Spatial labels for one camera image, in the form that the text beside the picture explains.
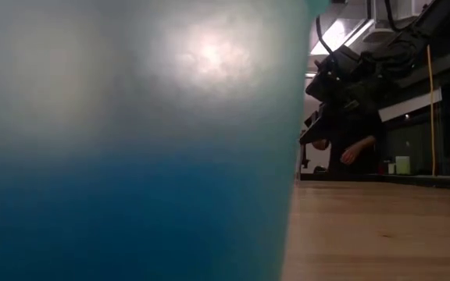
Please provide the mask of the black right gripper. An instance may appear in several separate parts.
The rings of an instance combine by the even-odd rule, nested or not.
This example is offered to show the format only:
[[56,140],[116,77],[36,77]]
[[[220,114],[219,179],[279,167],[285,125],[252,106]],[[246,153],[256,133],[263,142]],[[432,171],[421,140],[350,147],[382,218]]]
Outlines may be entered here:
[[350,113],[377,111],[373,94],[380,86],[381,59],[379,48],[358,54],[343,45],[316,64],[317,73],[305,93],[322,105],[305,121],[307,130],[298,139],[300,143],[338,137]]

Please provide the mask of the blue plastic disc case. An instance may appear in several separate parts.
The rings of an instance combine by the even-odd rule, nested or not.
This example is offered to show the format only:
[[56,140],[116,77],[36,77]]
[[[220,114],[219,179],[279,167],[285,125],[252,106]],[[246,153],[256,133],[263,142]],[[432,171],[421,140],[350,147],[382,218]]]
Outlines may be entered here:
[[294,171],[0,164],[0,281],[277,281]]

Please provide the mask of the person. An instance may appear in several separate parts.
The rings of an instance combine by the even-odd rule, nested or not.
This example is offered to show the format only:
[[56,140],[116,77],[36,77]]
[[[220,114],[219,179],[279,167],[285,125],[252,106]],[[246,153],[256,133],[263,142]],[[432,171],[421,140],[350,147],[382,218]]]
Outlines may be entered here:
[[[380,158],[380,142],[384,138],[384,124],[378,112],[367,114],[361,120],[347,120],[345,130],[333,139],[316,140],[311,145],[320,151],[330,147],[327,171],[334,175],[377,173]],[[361,148],[358,158],[351,164],[341,163],[343,152],[357,145]]]

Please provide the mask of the person's hand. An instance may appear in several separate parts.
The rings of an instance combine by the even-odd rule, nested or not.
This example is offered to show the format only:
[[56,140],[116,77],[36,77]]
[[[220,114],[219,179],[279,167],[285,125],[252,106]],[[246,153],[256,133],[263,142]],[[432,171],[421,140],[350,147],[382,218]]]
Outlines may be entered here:
[[353,145],[347,148],[341,155],[341,163],[345,165],[351,165],[359,156],[361,148],[357,145]]

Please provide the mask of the white cup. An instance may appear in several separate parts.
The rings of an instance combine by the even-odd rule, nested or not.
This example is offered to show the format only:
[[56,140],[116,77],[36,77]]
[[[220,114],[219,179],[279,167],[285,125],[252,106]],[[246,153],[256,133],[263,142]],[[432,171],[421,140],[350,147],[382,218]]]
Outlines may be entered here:
[[395,157],[395,173],[397,175],[410,175],[410,157],[409,156],[396,156]]

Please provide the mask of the long ceiling light panel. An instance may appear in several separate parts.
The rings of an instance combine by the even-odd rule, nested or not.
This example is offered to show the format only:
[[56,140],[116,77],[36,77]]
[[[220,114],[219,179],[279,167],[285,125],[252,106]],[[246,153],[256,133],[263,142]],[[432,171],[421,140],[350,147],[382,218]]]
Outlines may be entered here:
[[320,31],[324,43],[332,51],[342,45],[350,47],[372,25],[374,19],[349,19],[320,17]]

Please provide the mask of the white banner strip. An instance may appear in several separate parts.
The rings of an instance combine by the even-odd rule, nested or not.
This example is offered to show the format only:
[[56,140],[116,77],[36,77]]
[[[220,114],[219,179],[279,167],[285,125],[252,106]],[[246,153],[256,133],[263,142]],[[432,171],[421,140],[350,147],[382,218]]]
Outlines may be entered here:
[[430,106],[430,103],[442,101],[441,88],[434,90],[432,93],[423,94],[409,100],[399,102],[398,104],[388,106],[379,110],[381,120],[389,121],[397,117],[405,117],[410,112]]

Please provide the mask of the translucent teal plastic cup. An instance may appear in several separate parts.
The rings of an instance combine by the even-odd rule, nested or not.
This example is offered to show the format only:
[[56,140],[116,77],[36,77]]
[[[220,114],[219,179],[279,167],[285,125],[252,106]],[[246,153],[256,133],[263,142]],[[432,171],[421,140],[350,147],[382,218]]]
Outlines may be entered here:
[[295,169],[309,35],[327,4],[0,0],[0,164]]

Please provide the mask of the black aluminium table frame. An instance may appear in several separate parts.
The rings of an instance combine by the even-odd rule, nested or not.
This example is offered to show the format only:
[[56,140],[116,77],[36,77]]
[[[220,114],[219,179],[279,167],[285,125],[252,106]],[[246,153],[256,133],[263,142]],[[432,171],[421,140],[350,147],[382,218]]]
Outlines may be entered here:
[[343,175],[308,174],[299,175],[301,181],[341,181],[341,182],[374,182],[396,183],[419,187],[433,187],[450,190],[450,176],[399,176],[399,175]]

